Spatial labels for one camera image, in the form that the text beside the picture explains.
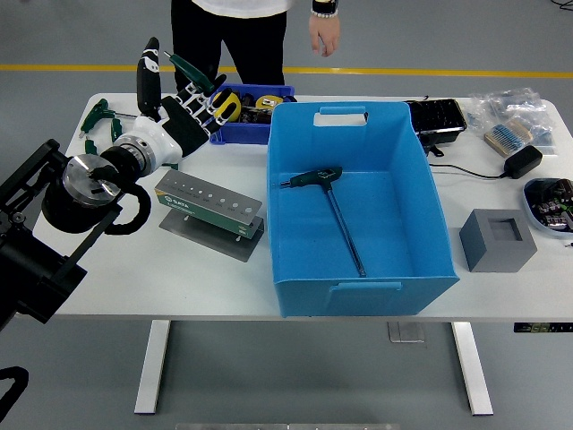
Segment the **person's left hand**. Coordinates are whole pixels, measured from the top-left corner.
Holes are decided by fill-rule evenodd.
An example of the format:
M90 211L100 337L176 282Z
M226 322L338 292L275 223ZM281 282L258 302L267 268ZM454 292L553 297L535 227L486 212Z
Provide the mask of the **person's left hand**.
M322 18L311 15L309 34L312 52L323 57L331 56L339 45L340 21L338 16Z

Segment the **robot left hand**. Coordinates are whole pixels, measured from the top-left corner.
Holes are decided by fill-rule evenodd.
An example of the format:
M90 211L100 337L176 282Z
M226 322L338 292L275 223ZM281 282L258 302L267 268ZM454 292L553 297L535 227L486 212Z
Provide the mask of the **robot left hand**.
M142 51L136 72L140 115L128 133L128 146L146 176L162 165L174 165L208 142L238 108L229 88L216 91L227 80L211 80L179 55L167 56L189 83L175 96L163 96L159 73L159 41L152 37Z

